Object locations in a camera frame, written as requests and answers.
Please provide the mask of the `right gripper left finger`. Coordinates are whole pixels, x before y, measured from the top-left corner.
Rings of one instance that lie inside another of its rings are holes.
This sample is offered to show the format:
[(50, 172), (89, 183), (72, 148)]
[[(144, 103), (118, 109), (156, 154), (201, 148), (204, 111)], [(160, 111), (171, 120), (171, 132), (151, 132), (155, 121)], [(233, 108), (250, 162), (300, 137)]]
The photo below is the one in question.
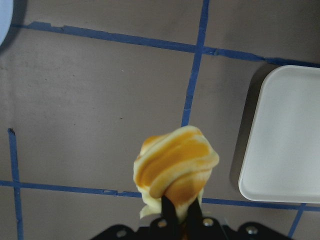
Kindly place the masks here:
[(166, 197), (161, 198), (161, 230), (166, 240), (177, 240), (180, 237), (180, 225), (173, 203)]

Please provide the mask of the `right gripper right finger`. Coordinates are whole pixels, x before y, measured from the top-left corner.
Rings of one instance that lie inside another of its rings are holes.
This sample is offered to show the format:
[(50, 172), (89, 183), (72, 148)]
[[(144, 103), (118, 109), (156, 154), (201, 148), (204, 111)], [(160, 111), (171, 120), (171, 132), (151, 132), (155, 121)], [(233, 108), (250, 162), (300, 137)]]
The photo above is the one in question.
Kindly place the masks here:
[(186, 217), (186, 237), (188, 240), (198, 240), (203, 226), (203, 214), (198, 198), (188, 207)]

